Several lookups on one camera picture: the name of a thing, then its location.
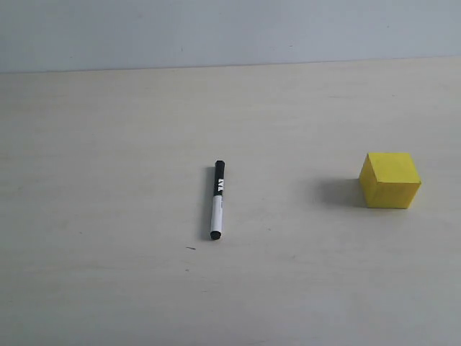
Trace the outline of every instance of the white marker barrel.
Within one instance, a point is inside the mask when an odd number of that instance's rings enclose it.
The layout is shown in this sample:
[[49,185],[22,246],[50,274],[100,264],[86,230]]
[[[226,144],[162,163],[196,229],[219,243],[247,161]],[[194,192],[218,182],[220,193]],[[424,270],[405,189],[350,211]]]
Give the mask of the white marker barrel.
[[213,189],[213,205],[211,214],[212,240],[217,240],[223,232],[223,192],[224,192],[224,161],[215,163],[215,187]]

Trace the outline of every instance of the cube top face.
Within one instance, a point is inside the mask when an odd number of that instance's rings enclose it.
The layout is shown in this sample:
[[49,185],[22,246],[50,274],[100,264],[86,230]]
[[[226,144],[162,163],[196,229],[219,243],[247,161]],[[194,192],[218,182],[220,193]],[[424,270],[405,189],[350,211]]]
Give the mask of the cube top face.
[[377,182],[421,184],[408,153],[368,153]]

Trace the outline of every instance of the marker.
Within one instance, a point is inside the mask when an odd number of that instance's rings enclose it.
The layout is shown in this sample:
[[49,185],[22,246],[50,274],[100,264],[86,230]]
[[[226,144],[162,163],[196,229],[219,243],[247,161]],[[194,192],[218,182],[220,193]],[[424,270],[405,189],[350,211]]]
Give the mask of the marker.
[[218,240],[223,232],[223,191],[224,191],[224,161],[215,163],[215,188],[213,189],[213,210],[211,214],[212,240]]

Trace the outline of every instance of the white table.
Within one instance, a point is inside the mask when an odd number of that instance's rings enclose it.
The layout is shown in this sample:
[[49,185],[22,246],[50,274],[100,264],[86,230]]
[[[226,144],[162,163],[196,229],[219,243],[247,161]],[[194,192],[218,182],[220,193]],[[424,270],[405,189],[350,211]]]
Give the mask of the white table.
[[461,58],[0,75],[0,344],[458,346],[460,131]]

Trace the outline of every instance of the yellow wooden block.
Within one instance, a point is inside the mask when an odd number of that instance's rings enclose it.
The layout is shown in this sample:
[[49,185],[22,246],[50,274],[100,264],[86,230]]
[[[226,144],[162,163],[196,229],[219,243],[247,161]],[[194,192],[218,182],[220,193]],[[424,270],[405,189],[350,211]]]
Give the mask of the yellow wooden block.
[[360,185],[369,208],[408,208],[421,178],[408,153],[368,153]]

